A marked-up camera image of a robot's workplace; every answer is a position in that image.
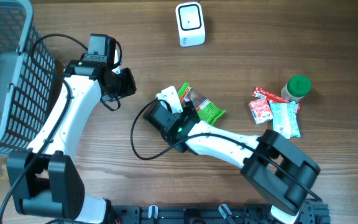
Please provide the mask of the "colourful candy bag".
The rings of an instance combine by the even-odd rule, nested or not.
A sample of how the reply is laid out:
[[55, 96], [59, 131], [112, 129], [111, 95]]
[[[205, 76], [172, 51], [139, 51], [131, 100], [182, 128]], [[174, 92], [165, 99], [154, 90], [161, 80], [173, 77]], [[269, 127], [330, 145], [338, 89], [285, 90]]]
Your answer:
[[201, 120], [213, 125], [226, 111], [217, 107], [209, 98], [201, 94], [189, 83], [184, 83], [178, 91], [182, 105], [191, 101]]

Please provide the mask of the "small red candy packet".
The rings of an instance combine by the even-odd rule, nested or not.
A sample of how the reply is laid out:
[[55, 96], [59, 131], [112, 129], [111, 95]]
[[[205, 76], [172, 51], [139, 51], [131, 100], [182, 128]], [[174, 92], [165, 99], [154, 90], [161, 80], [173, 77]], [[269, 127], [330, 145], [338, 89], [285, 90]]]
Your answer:
[[265, 98], [251, 101], [249, 108], [256, 124], [273, 120], [273, 113]]

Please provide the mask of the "red snack packet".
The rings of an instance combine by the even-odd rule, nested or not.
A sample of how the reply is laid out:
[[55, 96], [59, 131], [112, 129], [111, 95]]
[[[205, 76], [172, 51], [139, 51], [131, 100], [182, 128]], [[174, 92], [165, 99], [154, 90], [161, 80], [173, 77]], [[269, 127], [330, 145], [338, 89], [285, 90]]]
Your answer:
[[[279, 103], [279, 104], [280, 103], [281, 104], [282, 103], [284, 103], [284, 104], [289, 103], [288, 100], [286, 100], [286, 99], [282, 98], [281, 96], [278, 96], [278, 95], [276, 95], [274, 93], [271, 93], [271, 92], [269, 92], [267, 90], [264, 90], [261, 87], [255, 87], [252, 96], [254, 96], [256, 98], [265, 98], [267, 100], [267, 102], [273, 101], [276, 104], [277, 103]], [[298, 103], [295, 103], [294, 105], [289, 105], [289, 106], [292, 106], [293, 110], [295, 110], [295, 114], [297, 112], [299, 112], [299, 110], [300, 110], [300, 104], [298, 104]], [[253, 110], [253, 107], [251, 107], [251, 103], [249, 103], [249, 108], [250, 108], [251, 111]]]

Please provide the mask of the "teal snack pouch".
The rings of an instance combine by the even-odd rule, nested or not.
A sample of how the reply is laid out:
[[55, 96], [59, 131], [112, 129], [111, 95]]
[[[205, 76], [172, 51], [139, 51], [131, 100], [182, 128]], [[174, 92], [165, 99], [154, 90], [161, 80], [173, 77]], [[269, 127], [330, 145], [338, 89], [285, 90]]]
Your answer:
[[269, 101], [273, 113], [273, 130], [280, 133], [286, 139], [300, 138], [301, 133], [296, 119], [298, 104], [294, 101], [289, 103], [274, 103]]

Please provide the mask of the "green lid sauce jar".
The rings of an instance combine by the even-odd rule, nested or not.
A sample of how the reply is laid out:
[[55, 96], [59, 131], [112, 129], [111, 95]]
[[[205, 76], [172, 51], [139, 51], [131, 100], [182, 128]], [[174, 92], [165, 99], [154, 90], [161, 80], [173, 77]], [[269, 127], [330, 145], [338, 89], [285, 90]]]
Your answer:
[[312, 89], [311, 81], [304, 75], [295, 75], [289, 79], [281, 90], [281, 97], [298, 103]]

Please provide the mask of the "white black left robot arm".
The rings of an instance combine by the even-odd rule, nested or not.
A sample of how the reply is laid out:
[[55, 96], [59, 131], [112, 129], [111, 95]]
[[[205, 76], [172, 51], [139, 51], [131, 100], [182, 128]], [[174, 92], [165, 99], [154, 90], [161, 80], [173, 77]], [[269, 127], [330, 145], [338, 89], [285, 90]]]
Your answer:
[[85, 124], [104, 96], [119, 102], [136, 91], [129, 68], [72, 60], [52, 112], [26, 151], [10, 153], [7, 173], [16, 212], [66, 223], [116, 223], [111, 201], [88, 195], [74, 165]]

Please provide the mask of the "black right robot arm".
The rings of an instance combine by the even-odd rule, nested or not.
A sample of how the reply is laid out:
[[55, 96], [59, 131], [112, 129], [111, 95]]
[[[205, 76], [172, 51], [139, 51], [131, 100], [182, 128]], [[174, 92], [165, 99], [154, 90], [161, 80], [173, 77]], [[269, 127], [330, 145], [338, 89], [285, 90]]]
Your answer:
[[215, 128], [200, 120], [191, 102], [178, 112], [155, 99], [142, 110], [170, 148], [226, 161], [268, 201], [271, 216], [280, 223], [297, 223], [321, 169], [310, 157], [278, 132], [246, 136]]

